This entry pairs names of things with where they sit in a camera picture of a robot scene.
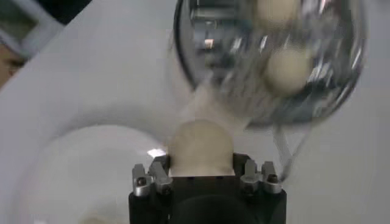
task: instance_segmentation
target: metal bracket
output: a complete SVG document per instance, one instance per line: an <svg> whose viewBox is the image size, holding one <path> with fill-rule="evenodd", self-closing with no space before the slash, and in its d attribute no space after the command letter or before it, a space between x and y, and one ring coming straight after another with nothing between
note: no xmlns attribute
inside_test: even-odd
<svg viewBox="0 0 390 224"><path fill-rule="evenodd" d="M136 164L133 173L133 193L136 197L148 196L151 192L152 178L145 174L142 164Z"/></svg>
<svg viewBox="0 0 390 224"><path fill-rule="evenodd" d="M244 175L240 178L241 189L246 193L253 194L258 190L259 181L260 174L257 173L256 162L248 159L245 163Z"/></svg>
<svg viewBox="0 0 390 224"><path fill-rule="evenodd" d="M153 162L149 168L149 173L154 178L156 191L162 195L168 195L172 191L173 179L169 177L160 162Z"/></svg>
<svg viewBox="0 0 390 224"><path fill-rule="evenodd" d="M264 162L261 167L263 174L264 191L270 194L279 194L282 191L282 185L276 175L274 163L270 161Z"/></svg>

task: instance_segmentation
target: dough ball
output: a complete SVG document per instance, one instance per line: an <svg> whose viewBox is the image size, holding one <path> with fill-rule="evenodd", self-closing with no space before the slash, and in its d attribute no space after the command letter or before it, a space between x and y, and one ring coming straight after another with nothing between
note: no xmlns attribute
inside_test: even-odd
<svg viewBox="0 0 390 224"><path fill-rule="evenodd" d="M257 0L257 18L269 28L285 27L298 15L300 0Z"/></svg>
<svg viewBox="0 0 390 224"><path fill-rule="evenodd" d="M311 74L311 58L304 49L279 49L271 55L265 78L273 92L279 96L298 93Z"/></svg>
<svg viewBox="0 0 390 224"><path fill-rule="evenodd" d="M192 121L179 127L168 144L174 177L233 175L233 141L220 126Z"/></svg>

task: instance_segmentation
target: white dough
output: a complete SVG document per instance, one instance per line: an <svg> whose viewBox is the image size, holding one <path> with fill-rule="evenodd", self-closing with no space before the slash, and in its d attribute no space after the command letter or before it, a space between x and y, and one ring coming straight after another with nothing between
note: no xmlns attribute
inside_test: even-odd
<svg viewBox="0 0 390 224"><path fill-rule="evenodd" d="M233 175L233 142L209 121L183 124L168 145L174 177Z"/></svg>
<svg viewBox="0 0 390 224"><path fill-rule="evenodd" d="M273 92L280 96L298 93L311 73L311 58L304 49L287 48L275 51L266 68L265 78Z"/></svg>
<svg viewBox="0 0 390 224"><path fill-rule="evenodd" d="M270 28L285 27L297 18L300 0L257 0L257 17Z"/></svg>

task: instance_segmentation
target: white table surface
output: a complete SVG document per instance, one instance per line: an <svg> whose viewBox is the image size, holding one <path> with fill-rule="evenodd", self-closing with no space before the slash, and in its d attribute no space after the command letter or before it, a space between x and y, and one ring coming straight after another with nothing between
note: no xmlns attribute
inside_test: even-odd
<svg viewBox="0 0 390 224"><path fill-rule="evenodd" d="M182 109L165 74L174 7L175 0L95 0L1 90L0 223L9 223L18 180L56 137L97 124L161 141L172 135ZM288 223L387 223L390 6L367 1L366 8L366 69L296 162ZM298 135L288 137L292 145ZM258 164L278 160L270 131L234 139L236 151Z"/></svg>

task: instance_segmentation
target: stainless steel bowl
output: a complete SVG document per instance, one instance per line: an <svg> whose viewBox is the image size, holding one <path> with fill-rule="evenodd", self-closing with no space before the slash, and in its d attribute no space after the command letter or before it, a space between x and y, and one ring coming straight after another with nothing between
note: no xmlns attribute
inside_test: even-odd
<svg viewBox="0 0 390 224"><path fill-rule="evenodd" d="M299 22L270 32L253 21L254 1L178 0L174 45L183 75L194 89L205 79L221 89L239 62L253 49L260 54L270 39L274 46L304 43L315 52L306 87L280 99L270 116L255 114L251 126L304 124L329 117L350 96L361 74L366 39L362 2L302 0Z"/></svg>

